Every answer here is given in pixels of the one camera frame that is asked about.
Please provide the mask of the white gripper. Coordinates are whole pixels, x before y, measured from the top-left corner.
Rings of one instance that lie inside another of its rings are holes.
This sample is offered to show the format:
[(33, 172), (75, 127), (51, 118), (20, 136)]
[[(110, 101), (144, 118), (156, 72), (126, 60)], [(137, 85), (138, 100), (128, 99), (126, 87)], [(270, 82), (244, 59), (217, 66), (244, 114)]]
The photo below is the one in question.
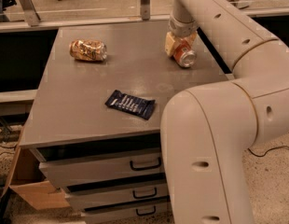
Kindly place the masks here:
[(170, 32), (166, 34), (165, 51), (169, 57), (173, 56), (175, 49), (180, 43), (179, 37), (184, 37), (184, 45), (188, 49), (192, 49), (193, 43), (197, 37), (198, 25), (195, 21), (181, 22), (178, 21), (173, 14), (169, 19)]

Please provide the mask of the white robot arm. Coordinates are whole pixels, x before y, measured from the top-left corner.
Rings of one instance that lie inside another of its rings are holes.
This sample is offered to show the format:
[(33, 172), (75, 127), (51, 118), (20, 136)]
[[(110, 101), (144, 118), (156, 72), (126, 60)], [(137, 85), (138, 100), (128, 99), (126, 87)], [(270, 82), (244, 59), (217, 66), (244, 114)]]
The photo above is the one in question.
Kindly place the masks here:
[(175, 224), (254, 224), (242, 152), (289, 131), (289, 48), (227, 0), (174, 0), (171, 29), (195, 21), (233, 74), (166, 104), (161, 149)]

